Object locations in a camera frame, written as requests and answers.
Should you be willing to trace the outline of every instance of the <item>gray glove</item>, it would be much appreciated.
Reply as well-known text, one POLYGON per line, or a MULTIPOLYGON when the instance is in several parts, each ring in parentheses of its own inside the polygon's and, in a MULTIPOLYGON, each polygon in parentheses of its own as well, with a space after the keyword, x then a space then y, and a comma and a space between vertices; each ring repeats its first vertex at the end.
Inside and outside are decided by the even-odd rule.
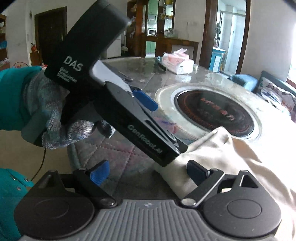
POLYGON ((66 89, 47 78, 43 70, 25 86, 23 100, 30 115, 34 116, 41 110, 47 120, 47 132, 42 136, 42 145, 47 149, 68 146, 89 137, 96 127, 105 137, 110 138, 115 129, 105 120, 96 123, 96 126, 95 123, 86 120, 78 120, 68 126, 61 125, 63 101, 68 93, 66 89))

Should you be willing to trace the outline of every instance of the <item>teal sleeve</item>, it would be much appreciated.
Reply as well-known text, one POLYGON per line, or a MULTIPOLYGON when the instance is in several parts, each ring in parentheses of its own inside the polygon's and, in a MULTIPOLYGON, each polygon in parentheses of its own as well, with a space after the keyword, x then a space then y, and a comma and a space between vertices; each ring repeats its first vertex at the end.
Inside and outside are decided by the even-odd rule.
POLYGON ((27 194, 26 187, 34 184, 23 175, 0 168, 0 241, 16 241, 21 238, 13 213, 27 194))
POLYGON ((0 71, 0 130, 20 131, 29 122, 22 91, 40 71, 40 66, 0 71))

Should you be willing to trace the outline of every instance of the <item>white cloth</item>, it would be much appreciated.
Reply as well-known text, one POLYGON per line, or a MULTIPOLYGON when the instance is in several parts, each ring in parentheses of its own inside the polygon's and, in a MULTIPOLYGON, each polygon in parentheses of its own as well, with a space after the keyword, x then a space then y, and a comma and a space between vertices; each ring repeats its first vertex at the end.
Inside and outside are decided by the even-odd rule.
POLYGON ((207 169, 218 168, 226 174, 236 175, 240 170, 249 170, 281 208, 282 222, 275 237, 279 241, 296 240, 296 193, 288 187, 289 184, 283 182, 284 177, 275 175, 276 171, 262 164, 244 140, 231 136, 225 128, 219 127, 189 145, 185 153, 166 167, 155 164, 155 170, 179 198, 197 187, 187 175, 186 165, 189 160, 207 169))

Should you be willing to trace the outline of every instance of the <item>green cabinet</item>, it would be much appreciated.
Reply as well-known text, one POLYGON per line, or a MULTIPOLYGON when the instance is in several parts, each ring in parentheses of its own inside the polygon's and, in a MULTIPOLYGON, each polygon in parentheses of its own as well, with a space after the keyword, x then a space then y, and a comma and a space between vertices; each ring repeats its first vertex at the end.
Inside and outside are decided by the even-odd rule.
POLYGON ((158 14, 158 0, 150 0, 148 2, 148 14, 158 14))
POLYGON ((146 54, 155 53, 156 42, 146 41, 146 54))
POLYGON ((156 42, 151 42, 151 48, 150 48, 151 53, 155 53, 155 48, 156 48, 156 42))

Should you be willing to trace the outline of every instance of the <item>black circular pad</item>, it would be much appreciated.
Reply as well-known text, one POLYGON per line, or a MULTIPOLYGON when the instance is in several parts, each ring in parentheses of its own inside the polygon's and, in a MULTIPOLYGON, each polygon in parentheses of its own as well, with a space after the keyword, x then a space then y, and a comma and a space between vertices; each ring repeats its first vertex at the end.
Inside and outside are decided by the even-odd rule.
POLYGON ((76 193, 66 197, 24 197, 15 209, 15 222, 22 235, 42 240, 69 237, 93 218, 92 202, 76 193))
POLYGON ((245 137, 254 130, 254 122, 242 106, 215 92, 184 91, 175 97, 175 104, 186 119, 210 131, 223 126, 231 135, 245 137))
POLYGON ((255 218, 262 211, 258 203, 247 199, 235 200, 228 204, 227 209, 231 215, 243 219, 255 218))
POLYGON ((209 198, 202 207, 206 222, 220 233, 239 239, 274 233, 281 222, 281 211, 265 190, 261 194, 261 190, 252 189, 239 187, 209 198))

